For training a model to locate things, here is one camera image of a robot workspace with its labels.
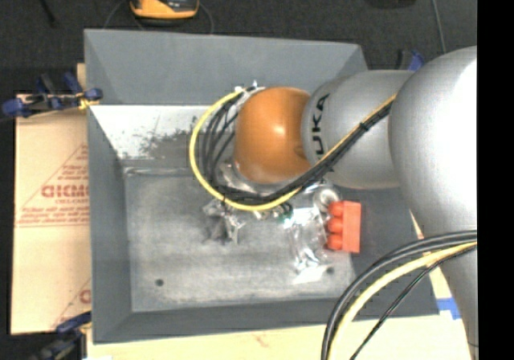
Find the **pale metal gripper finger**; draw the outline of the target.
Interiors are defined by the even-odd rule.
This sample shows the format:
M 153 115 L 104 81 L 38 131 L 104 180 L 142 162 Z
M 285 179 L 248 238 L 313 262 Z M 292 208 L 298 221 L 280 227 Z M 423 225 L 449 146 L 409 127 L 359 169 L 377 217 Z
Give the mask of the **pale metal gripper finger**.
M 202 211 L 205 215 L 206 239 L 218 242 L 226 240 L 225 211 L 219 202 L 209 202 Z
M 227 238 L 231 242 L 238 244 L 239 243 L 239 232 L 246 225 L 246 222 L 244 221 L 244 219 L 241 216 L 239 216 L 233 212 L 226 213 L 224 216 L 224 221 L 225 221 Z

